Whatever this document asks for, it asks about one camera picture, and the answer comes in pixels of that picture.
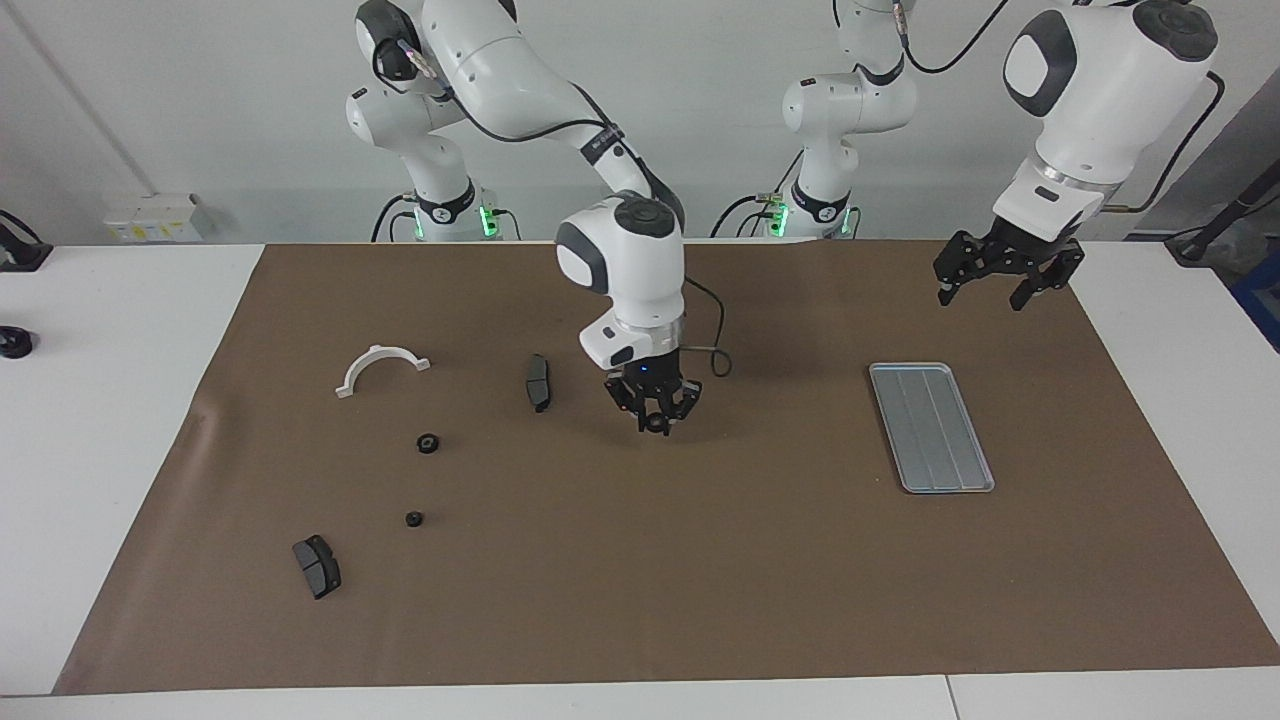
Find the table surface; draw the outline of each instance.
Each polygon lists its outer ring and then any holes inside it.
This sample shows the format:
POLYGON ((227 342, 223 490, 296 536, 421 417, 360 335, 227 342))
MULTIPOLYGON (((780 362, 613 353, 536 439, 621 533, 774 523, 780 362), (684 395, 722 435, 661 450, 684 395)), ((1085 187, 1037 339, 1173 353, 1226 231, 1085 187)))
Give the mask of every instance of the table surface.
MULTIPOLYGON (((37 274, 0 277, 0 320, 40 334, 36 355, 0 365, 0 573, 22 579, 0 584, 0 694, 52 688, 260 252, 60 249, 37 274)), ((1210 272, 1158 245, 1087 252, 1082 305, 1280 634, 1280 356, 1210 272)), ((1261 719, 1280 714, 1280 667, 31 697, 0 700, 0 717, 346 717, 370 705, 439 717, 1261 719)))

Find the green light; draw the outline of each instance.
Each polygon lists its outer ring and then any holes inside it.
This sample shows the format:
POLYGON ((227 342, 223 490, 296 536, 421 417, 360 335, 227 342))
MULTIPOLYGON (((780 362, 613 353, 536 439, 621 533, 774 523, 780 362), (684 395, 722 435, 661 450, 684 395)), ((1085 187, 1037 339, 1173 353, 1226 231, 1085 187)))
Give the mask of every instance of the green light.
POLYGON ((783 237, 787 233, 787 218, 791 215, 791 209, 786 205, 780 205, 773 213, 773 219, 769 222, 769 234, 773 237, 783 237))
POLYGON ((498 234, 498 223, 494 220, 493 211, 480 206, 480 223, 484 224, 484 236, 493 237, 498 234))

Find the gray tray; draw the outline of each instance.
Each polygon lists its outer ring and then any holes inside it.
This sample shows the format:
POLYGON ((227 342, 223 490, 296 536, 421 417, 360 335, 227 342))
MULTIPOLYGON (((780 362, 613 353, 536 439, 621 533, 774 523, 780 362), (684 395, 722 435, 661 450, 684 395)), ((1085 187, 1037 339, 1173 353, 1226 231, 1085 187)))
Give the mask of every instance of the gray tray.
POLYGON ((942 363, 877 363, 870 375, 908 492, 996 488, 951 368, 942 363))

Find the blue object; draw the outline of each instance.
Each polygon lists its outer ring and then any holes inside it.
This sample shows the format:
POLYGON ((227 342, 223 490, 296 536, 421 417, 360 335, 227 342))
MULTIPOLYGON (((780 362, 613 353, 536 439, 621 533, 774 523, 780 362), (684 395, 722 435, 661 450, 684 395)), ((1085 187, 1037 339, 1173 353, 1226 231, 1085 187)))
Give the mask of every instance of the blue object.
POLYGON ((1267 341, 1280 350, 1280 251, 1231 286, 1231 295, 1267 341))

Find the brown tablecloth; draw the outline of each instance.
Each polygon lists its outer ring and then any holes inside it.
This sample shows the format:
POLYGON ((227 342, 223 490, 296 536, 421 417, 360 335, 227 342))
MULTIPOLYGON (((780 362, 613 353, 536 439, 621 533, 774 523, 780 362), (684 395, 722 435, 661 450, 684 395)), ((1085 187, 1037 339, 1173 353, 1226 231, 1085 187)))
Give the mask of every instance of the brown tablecloth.
POLYGON ((269 247, 58 692, 1280 664, 1075 299, 943 310, 937 249, 690 247, 737 369, 686 356, 707 389, 664 439, 577 348, 605 304, 552 247, 269 247), (338 400, 375 343, 435 365, 338 400), (909 360, 955 370, 996 492, 899 487, 867 366, 909 360))

